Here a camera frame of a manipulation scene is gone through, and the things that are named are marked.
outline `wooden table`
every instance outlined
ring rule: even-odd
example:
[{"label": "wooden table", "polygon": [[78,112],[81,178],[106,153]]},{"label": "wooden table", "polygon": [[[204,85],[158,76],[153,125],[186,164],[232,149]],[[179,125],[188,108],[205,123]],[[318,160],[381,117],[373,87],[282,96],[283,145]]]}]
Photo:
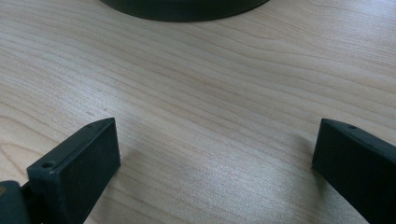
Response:
[{"label": "wooden table", "polygon": [[364,223],[311,159],[322,118],[396,143],[396,3],[271,0],[196,23],[0,0],[0,180],[116,118],[86,223]]}]

